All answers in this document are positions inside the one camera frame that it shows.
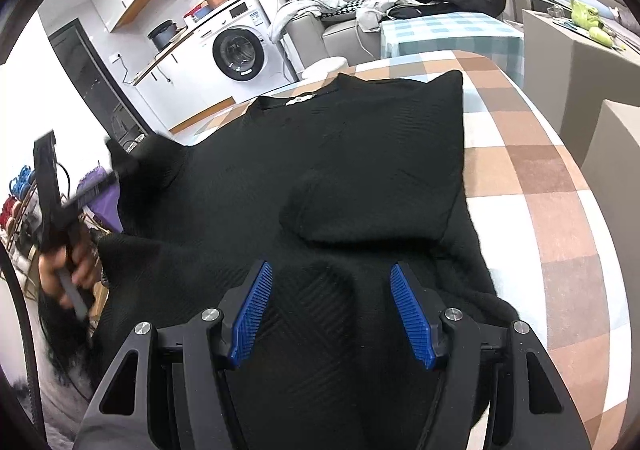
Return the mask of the left hand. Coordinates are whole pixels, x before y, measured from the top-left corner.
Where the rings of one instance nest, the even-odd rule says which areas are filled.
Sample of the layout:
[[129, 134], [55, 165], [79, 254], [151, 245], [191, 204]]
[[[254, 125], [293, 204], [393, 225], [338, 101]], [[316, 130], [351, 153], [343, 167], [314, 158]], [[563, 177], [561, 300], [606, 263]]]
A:
[[75, 288], [92, 291], [101, 279], [102, 264], [96, 254], [88, 228], [80, 224], [78, 238], [72, 248], [61, 246], [41, 253], [38, 260], [40, 288], [63, 309], [73, 308], [73, 302], [64, 290], [60, 271], [66, 271]]

